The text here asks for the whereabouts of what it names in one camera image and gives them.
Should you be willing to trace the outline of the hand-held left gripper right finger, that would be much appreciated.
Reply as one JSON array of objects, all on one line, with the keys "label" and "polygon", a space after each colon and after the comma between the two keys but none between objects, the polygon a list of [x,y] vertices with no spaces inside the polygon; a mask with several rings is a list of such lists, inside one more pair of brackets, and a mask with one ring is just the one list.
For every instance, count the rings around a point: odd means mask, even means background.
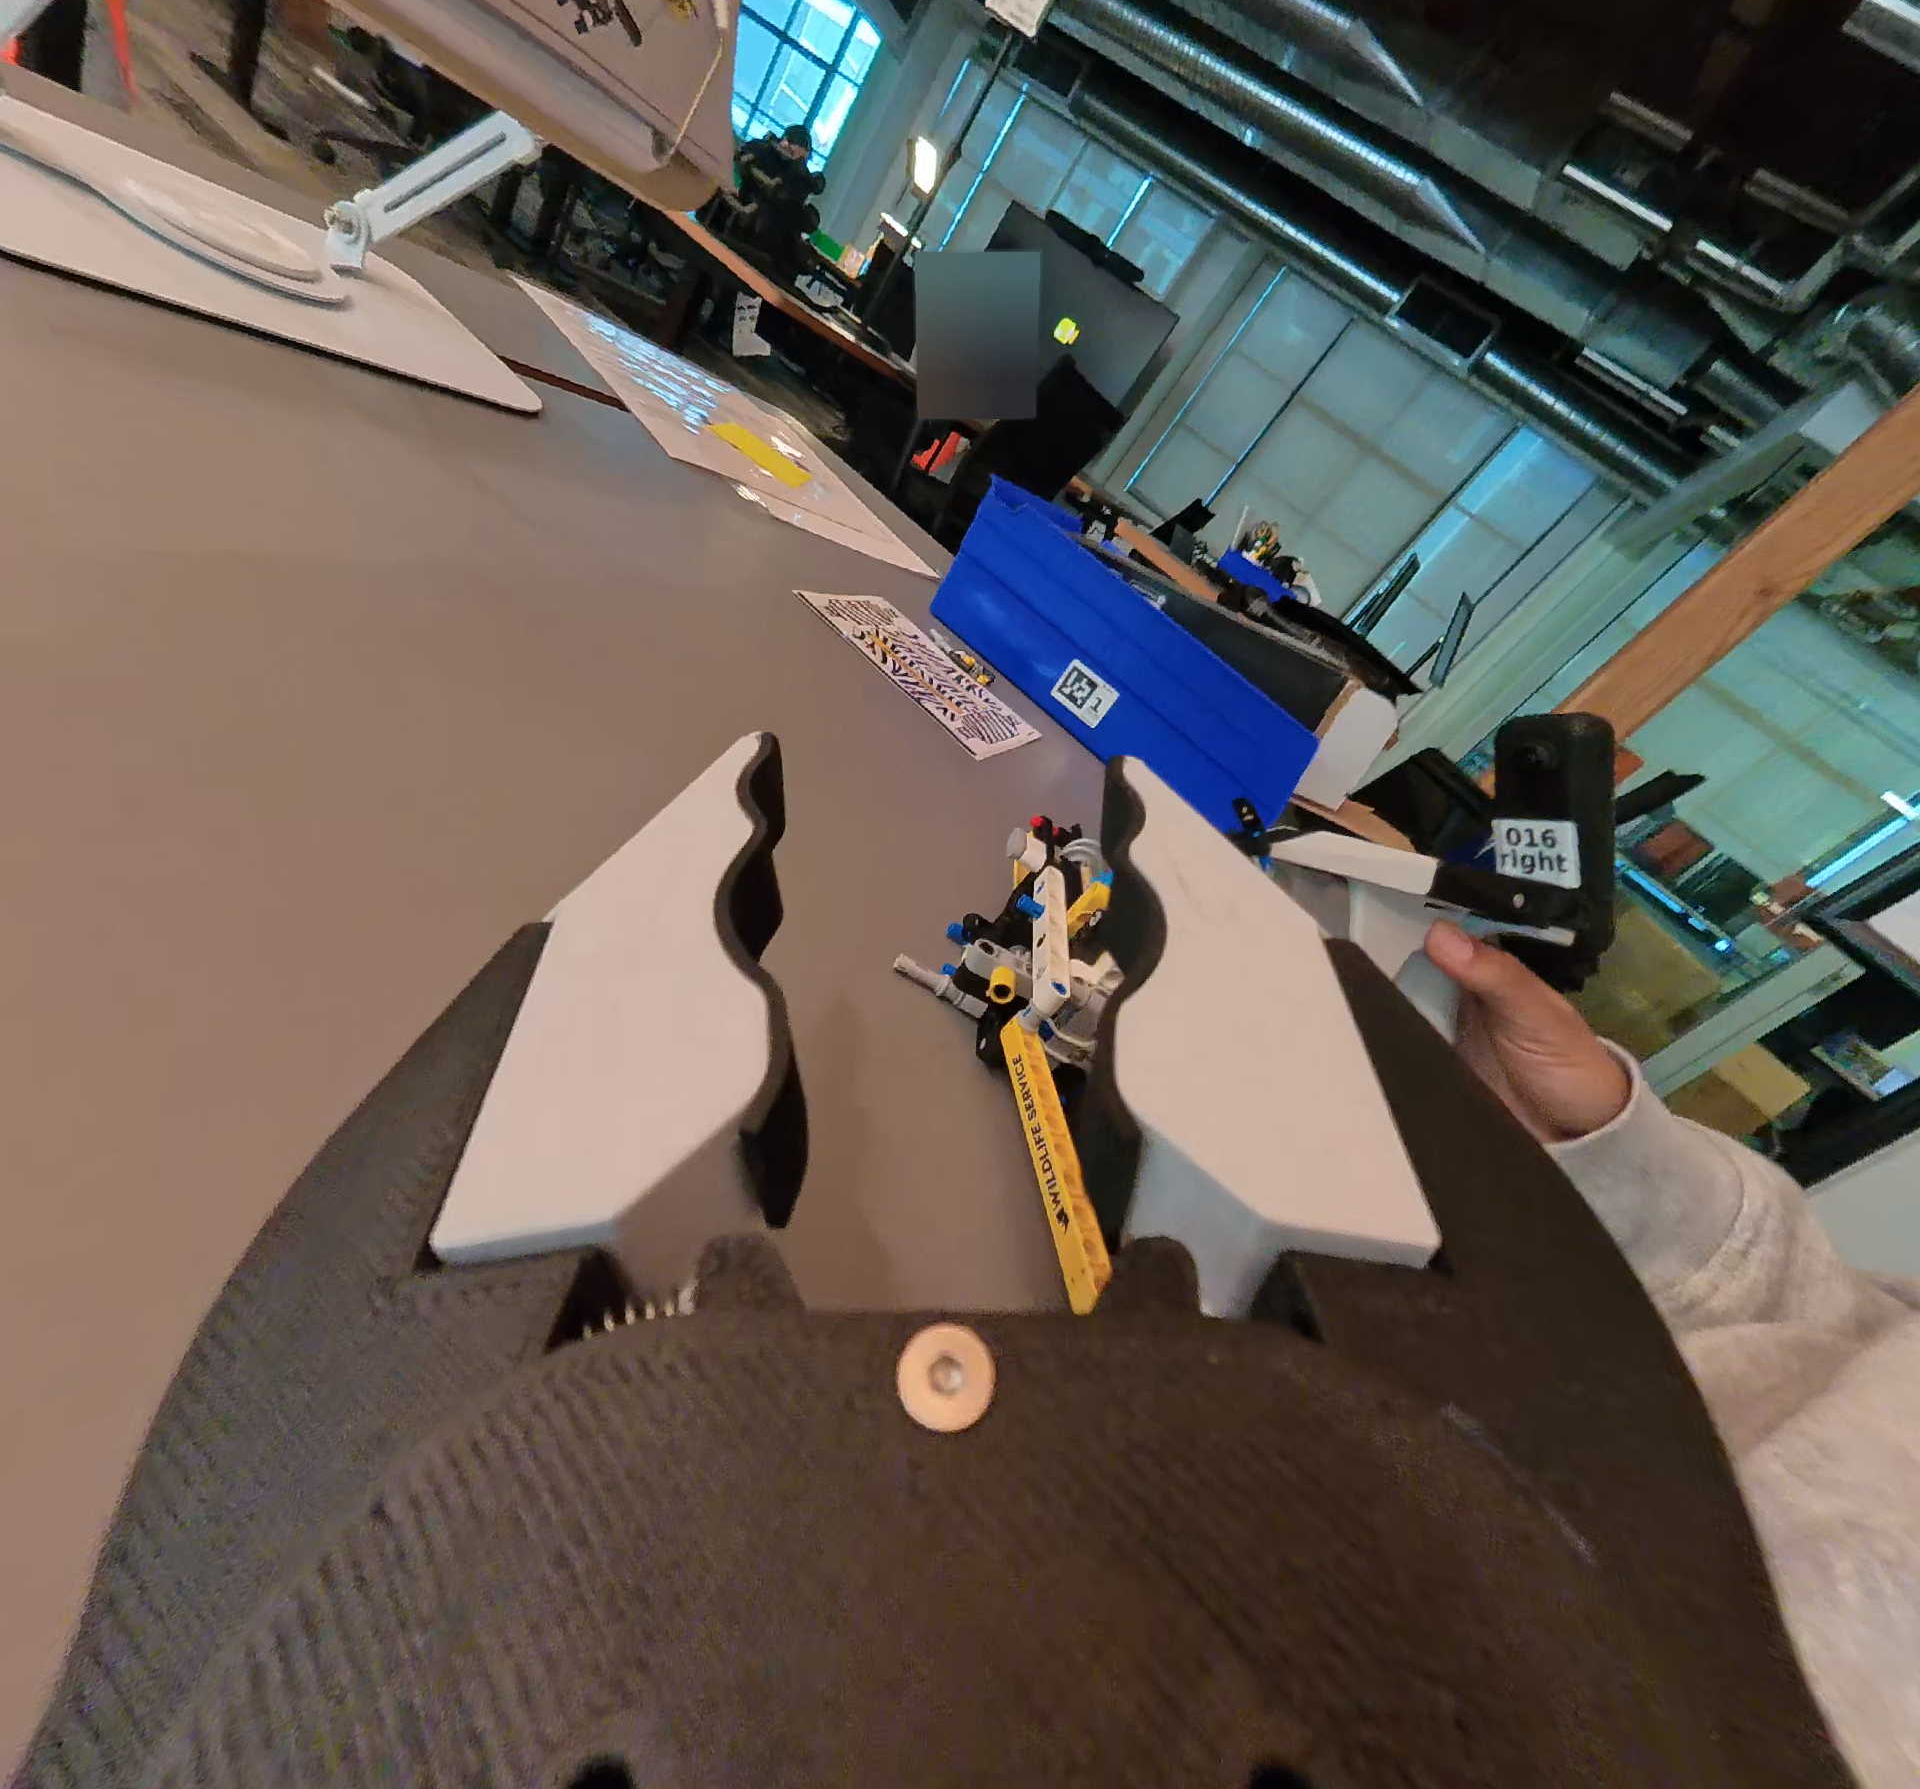
[{"label": "hand-held left gripper right finger", "polygon": [[1080,1159],[1119,1246],[1188,1252],[1246,1318],[1285,1257],[1423,1273],[1442,1246],[1315,916],[1136,755],[1106,766],[1114,867]]}]

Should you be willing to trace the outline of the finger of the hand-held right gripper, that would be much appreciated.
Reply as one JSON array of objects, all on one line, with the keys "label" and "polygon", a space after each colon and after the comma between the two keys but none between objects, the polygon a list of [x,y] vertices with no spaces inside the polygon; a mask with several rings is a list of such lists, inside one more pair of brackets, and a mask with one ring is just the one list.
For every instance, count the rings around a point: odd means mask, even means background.
[{"label": "finger of the hand-held right gripper", "polygon": [[1432,898],[1441,864],[1411,850],[1349,838],[1344,831],[1303,831],[1269,847],[1278,867],[1332,875],[1346,884],[1386,889],[1407,898]]}]

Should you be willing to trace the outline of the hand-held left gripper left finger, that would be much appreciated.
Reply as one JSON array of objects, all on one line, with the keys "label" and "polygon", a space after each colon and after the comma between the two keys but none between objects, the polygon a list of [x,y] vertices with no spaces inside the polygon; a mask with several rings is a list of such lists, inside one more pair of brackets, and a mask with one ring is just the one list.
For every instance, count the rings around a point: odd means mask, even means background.
[{"label": "hand-held left gripper left finger", "polygon": [[710,1240],[792,1222],[808,1098],[765,962],[781,838],[781,740],[752,729],[541,922],[441,1263],[606,1252],[637,1290],[681,1290]]}]

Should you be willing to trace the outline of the yellow black lego model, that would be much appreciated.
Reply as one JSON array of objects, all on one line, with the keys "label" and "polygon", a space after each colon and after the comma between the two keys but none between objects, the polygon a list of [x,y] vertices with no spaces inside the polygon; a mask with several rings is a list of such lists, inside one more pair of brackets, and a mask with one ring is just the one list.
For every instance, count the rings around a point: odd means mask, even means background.
[{"label": "yellow black lego model", "polygon": [[1114,1284],[1119,1232],[1090,1199],[1073,1135],[1090,1091],[1100,1021],[1121,985],[1106,943],[1114,868],[1080,824],[1049,814],[1011,831],[1011,889],[995,915],[945,928],[954,956],[891,972],[971,1021],[974,1056],[1011,1097],[1069,1308],[1093,1315]]}]

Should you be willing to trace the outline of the person's right forearm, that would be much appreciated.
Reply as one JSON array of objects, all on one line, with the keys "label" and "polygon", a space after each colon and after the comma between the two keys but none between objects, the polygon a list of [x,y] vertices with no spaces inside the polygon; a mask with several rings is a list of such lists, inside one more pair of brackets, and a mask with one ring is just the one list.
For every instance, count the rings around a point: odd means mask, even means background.
[{"label": "person's right forearm", "polygon": [[1918,1783],[1918,1284],[1849,1267],[1806,1192],[1631,1071],[1550,1148],[1722,1435],[1799,1663],[1860,1787]]}]

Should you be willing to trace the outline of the person's right hand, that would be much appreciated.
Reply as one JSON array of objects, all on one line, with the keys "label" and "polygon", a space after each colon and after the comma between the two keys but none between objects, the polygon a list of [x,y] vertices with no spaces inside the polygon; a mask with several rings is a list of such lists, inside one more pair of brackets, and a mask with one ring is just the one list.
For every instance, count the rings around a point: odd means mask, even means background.
[{"label": "person's right hand", "polygon": [[1458,987],[1458,1051],[1543,1148],[1611,1128],[1634,1073],[1522,960],[1441,921],[1425,960]]}]

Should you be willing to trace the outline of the wooden beam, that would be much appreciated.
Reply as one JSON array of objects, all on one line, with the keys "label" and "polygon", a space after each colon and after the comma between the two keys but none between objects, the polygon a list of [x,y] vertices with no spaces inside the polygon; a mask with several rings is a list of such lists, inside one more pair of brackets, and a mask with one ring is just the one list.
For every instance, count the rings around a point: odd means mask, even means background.
[{"label": "wooden beam", "polygon": [[1910,390],[1556,712],[1587,712],[1627,740],[1914,498],[1918,390]]}]

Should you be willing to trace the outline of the blue toy figure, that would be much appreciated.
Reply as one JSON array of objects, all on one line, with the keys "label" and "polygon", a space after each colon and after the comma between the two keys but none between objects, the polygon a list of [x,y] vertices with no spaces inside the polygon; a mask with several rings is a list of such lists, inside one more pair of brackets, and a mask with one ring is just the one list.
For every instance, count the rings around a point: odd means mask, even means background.
[{"label": "blue toy figure", "polygon": [[1232,542],[1215,557],[1221,573],[1269,597],[1289,600],[1309,608],[1325,608],[1325,597],[1309,567],[1285,547],[1276,523],[1246,523],[1236,527]]}]

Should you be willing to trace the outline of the blue plastic bin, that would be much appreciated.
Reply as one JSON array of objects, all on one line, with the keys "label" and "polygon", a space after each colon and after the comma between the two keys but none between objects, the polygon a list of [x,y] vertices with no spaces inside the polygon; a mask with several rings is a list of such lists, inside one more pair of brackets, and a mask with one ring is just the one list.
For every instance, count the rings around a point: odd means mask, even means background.
[{"label": "blue plastic bin", "polygon": [[1136,755],[1212,826],[1278,824],[1317,739],[1140,594],[1080,523],[991,479],[933,594],[933,623],[1100,762]]}]

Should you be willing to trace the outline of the striped sticker sheet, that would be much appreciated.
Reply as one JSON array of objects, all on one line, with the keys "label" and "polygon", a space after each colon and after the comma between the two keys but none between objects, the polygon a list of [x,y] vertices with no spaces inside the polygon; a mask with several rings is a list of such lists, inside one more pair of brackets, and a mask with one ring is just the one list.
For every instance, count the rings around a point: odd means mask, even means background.
[{"label": "striped sticker sheet", "polygon": [[1039,729],[965,672],[921,625],[880,597],[795,591],[842,642],[933,719],[971,762],[995,762]]}]

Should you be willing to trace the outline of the black monitor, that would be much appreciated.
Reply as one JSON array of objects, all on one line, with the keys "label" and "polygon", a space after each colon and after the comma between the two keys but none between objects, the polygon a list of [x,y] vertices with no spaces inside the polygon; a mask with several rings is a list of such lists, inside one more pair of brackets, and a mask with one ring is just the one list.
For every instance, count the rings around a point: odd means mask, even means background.
[{"label": "black monitor", "polygon": [[1127,415],[1164,367],[1178,322],[1146,289],[1141,268],[1058,209],[1038,215],[1021,201],[996,219],[988,251],[1035,253],[1043,263],[1038,375],[1069,357]]}]

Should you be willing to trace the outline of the white instruction booklet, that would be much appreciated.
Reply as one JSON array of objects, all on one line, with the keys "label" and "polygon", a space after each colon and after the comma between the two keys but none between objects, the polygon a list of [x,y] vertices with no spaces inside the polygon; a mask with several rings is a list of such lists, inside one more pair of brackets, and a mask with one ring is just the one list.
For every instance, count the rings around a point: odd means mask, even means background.
[{"label": "white instruction booklet", "polygon": [[[940,573],[832,468],[826,448],[801,419],[622,323],[587,313],[565,296],[525,279],[516,279],[516,289],[587,361],[622,410],[646,427],[668,458],[728,479],[749,506],[805,534],[914,576],[933,579]],[[808,466],[813,479],[808,485],[781,485],[765,478],[707,432],[712,419],[749,427]]]}]

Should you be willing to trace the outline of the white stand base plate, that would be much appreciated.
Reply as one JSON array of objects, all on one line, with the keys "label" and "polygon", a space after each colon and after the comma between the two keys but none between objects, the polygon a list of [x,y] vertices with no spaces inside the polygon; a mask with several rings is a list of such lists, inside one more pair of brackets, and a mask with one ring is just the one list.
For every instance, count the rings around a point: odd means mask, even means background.
[{"label": "white stand base plate", "polygon": [[4,253],[465,401],[541,397],[404,268],[345,270],[318,225],[4,96]]}]

